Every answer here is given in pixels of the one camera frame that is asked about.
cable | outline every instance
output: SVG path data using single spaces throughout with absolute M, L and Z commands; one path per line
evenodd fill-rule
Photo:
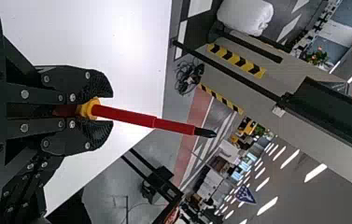
M 128 214 L 130 214 L 130 212 L 138 207 L 138 206 L 141 206 L 141 205 L 152 205 L 152 206 L 157 206 L 157 207 L 160 207 L 160 206 L 167 206 L 167 204 L 150 204 L 150 203 L 138 203 L 138 204 L 135 204 L 133 205 L 129 210 L 128 210 Z
M 192 92 L 200 83 L 201 75 L 204 72 L 204 65 L 194 57 L 192 62 L 182 61 L 177 65 L 175 90 L 180 95 Z

black screwdriver tip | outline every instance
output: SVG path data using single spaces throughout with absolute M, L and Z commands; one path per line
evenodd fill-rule
M 201 137 L 206 138 L 214 138 L 217 137 L 217 134 L 214 131 L 208 129 L 195 128 L 195 135 L 199 135 Z

black and yellow warning tape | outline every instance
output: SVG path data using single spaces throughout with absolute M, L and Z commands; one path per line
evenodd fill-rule
M 214 98 L 216 98 L 218 101 L 225 104 L 227 107 L 229 107 L 233 111 L 236 111 L 240 115 L 243 115 L 244 110 L 241 107 L 239 107 L 239 106 L 235 105 L 234 103 L 232 103 L 231 101 L 225 99 L 221 94 L 214 92 L 213 90 L 211 90 L 207 86 L 203 85 L 202 83 L 199 84 L 199 88 L 202 89 L 203 91 L 207 92 L 208 94 L 212 95 Z
M 240 57 L 238 54 L 233 53 L 219 45 L 209 44 L 207 46 L 207 51 L 216 54 L 219 58 L 222 58 L 228 63 L 239 67 L 241 70 L 253 75 L 254 77 L 262 78 L 266 72 L 266 68 L 259 67 L 251 61 L 246 60 Z

blue sign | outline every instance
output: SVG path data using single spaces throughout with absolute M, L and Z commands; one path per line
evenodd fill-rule
M 252 203 L 256 204 L 257 201 L 255 201 L 254 196 L 252 195 L 251 191 L 246 185 L 242 185 L 242 187 L 237 191 L 236 193 L 236 199 L 239 200 L 240 202 L 245 202 L 245 203 Z

screwdriver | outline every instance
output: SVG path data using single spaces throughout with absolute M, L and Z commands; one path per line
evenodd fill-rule
M 78 115 L 84 118 L 97 119 L 97 117 L 105 119 L 113 119 L 121 122 L 131 123 L 148 128 L 158 128 L 174 133 L 183 133 L 188 135 L 198 135 L 206 138 L 217 137 L 217 134 L 211 130 L 195 127 L 194 125 L 171 121 L 168 119 L 158 119 L 155 116 L 140 114 L 132 111 L 117 109 L 114 107 L 101 105 L 97 97 L 91 99 L 84 105 L 78 105 L 76 111 Z M 56 112 L 57 115 L 63 114 L 61 108 Z

